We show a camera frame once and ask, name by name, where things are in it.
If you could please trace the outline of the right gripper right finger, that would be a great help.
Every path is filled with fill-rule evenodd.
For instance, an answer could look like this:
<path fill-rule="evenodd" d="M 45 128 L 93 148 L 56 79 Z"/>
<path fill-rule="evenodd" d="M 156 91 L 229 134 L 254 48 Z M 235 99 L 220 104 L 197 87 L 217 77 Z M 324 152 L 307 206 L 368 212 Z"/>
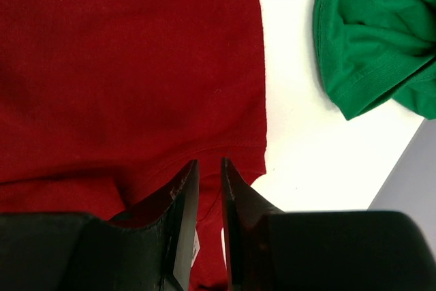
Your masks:
<path fill-rule="evenodd" d="M 230 290 L 434 290 L 435 260 L 398 211 L 285 212 L 221 162 Z"/>

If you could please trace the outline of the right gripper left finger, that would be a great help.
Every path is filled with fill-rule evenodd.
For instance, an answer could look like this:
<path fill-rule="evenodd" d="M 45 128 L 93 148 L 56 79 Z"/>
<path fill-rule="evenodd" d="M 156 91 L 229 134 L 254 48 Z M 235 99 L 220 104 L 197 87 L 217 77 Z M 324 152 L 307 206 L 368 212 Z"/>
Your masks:
<path fill-rule="evenodd" d="M 199 198 L 191 160 L 105 221 L 88 213 L 1 215 L 2 290 L 187 290 Z"/>

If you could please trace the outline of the red t shirt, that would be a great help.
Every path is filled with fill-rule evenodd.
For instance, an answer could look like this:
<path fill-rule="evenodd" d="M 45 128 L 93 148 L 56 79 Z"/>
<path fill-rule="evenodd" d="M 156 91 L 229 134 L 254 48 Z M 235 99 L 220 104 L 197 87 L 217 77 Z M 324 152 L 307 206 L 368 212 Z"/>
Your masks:
<path fill-rule="evenodd" d="M 221 160 L 265 150 L 260 0 L 1 0 L 1 215 L 108 221 L 196 160 L 187 290 L 227 290 Z"/>

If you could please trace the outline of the green t shirt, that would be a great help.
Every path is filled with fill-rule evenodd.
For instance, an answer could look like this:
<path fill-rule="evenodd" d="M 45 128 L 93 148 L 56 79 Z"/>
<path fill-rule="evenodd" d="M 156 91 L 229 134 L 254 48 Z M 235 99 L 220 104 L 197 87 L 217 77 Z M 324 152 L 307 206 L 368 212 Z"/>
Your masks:
<path fill-rule="evenodd" d="M 435 118 L 435 0 L 315 0 L 313 40 L 346 119 L 390 99 Z"/>

